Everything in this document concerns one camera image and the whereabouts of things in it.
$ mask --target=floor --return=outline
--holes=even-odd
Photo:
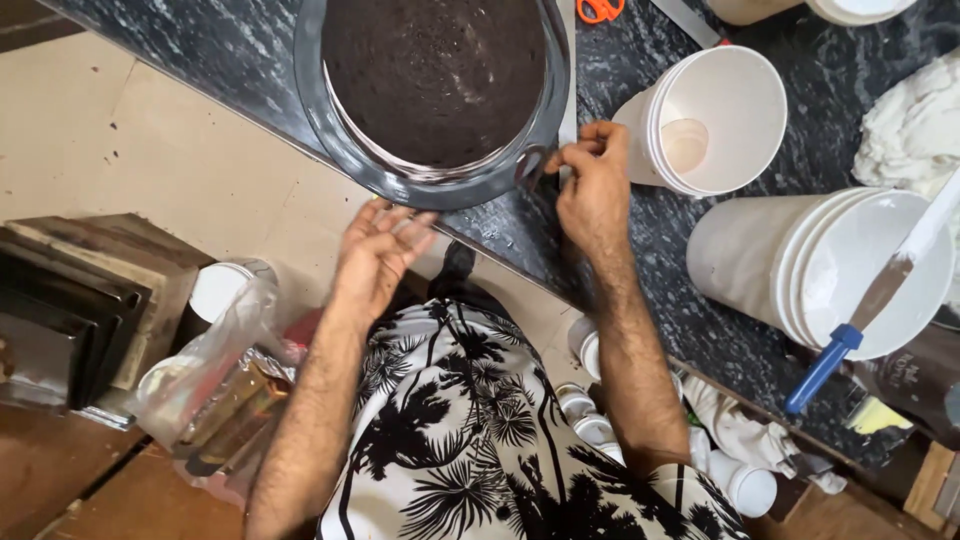
[[[371,194],[91,33],[0,55],[0,220],[135,211],[224,259],[274,266],[292,319],[320,306],[340,234]],[[414,270],[431,278],[451,239]],[[551,380],[589,383],[566,346],[581,313],[478,255]]]

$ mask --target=black and white shirt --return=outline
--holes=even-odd
[[[520,330],[460,304],[379,323],[354,427],[317,538],[747,538],[705,475],[581,441]]]

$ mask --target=orange scissors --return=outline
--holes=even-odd
[[[584,22],[589,24],[596,24],[605,20],[614,20],[620,12],[623,11],[623,4],[627,0],[617,0],[619,4],[617,7],[611,5],[610,0],[577,0],[577,13],[580,14],[580,18]],[[584,4],[588,4],[593,8],[593,12],[596,14],[594,17],[587,16],[584,13]]]

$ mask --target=stacked white buckets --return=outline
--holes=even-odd
[[[706,296],[820,350],[926,207],[920,195],[855,187],[829,195],[732,199],[697,223],[686,265]],[[932,319],[952,280],[946,227],[848,359],[892,353]]]
[[[726,45],[674,64],[613,121],[631,130],[631,182],[708,197],[749,184],[770,164],[786,128],[786,93],[762,55]]]

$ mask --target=person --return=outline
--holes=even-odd
[[[448,252],[431,300],[384,315],[436,215],[403,227],[413,212],[376,199],[344,233],[324,318],[252,489],[247,538],[747,537],[690,467],[628,237],[629,137],[594,122],[547,164],[574,173],[557,213],[594,273],[600,373],[626,467],[566,424],[537,352],[451,262],[469,248]]]

